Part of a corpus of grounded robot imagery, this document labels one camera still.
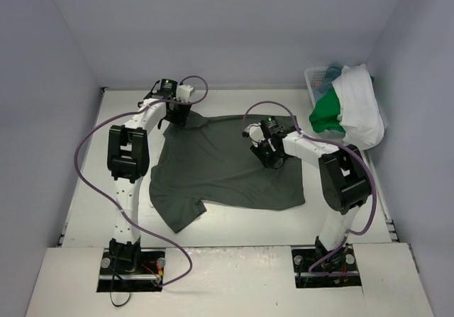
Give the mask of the grey t shirt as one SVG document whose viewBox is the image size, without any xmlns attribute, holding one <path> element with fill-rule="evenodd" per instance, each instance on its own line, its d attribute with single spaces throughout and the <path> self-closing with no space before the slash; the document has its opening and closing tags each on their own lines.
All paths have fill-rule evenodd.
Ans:
<svg viewBox="0 0 454 317">
<path fill-rule="evenodd" d="M 205 201 L 282 211 L 305 203 L 302 162 L 265 168 L 240 133 L 241 116 L 191 112 L 184 127 L 169 124 L 158 164 L 150 171 L 155 210 L 178 233 L 206 212 Z"/>
</svg>

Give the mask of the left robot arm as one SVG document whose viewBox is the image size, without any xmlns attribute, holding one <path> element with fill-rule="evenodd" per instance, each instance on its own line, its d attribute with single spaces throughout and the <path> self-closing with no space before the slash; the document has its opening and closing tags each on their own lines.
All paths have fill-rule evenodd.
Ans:
<svg viewBox="0 0 454 317">
<path fill-rule="evenodd" d="M 116 202 L 121 206 L 109 242 L 109 257 L 112 267 L 121 274 L 136 273 L 142 265 L 136 226 L 140 186 L 150 166 L 148 135 L 164 120 L 184 126 L 193 93 L 191 85 L 162 79 L 160 88 L 145 96 L 132 118 L 109 129 L 107 167 L 114 180 Z"/>
</svg>

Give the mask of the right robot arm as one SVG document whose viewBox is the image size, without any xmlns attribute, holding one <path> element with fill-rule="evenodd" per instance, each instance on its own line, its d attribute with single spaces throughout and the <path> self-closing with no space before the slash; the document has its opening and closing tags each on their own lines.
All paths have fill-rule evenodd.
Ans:
<svg viewBox="0 0 454 317">
<path fill-rule="evenodd" d="M 319 170 L 321 189 L 329 212 L 316 237 L 314 260 L 329 269 L 339 261 L 347 237 L 353 234 L 353 221 L 360 208 L 377 197 L 372 175 L 354 145 L 343 146 L 298 133 L 281 126 L 274 116 L 244 127 L 243 136 L 252 142 L 250 150 L 262 165 L 273 169 L 279 161 L 299 158 Z"/>
</svg>

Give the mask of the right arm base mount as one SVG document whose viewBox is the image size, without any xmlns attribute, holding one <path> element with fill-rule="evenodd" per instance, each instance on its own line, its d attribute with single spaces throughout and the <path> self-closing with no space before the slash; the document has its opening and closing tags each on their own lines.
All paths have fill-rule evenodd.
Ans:
<svg viewBox="0 0 454 317">
<path fill-rule="evenodd" d="M 316 251 L 313 248 L 292 249 L 292 266 L 297 289 L 362 286 L 352 246 L 344 248 L 339 255 L 333 256 L 310 271 L 310 266 L 317 259 Z"/>
</svg>

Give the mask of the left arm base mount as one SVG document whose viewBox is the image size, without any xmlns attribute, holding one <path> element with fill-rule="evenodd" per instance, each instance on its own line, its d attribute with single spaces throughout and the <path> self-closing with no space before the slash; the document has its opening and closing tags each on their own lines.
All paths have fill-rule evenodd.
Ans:
<svg viewBox="0 0 454 317">
<path fill-rule="evenodd" d="M 161 292 L 165 276 L 165 250 L 143 249 L 136 265 L 116 261 L 108 250 L 99 266 L 98 293 Z"/>
</svg>

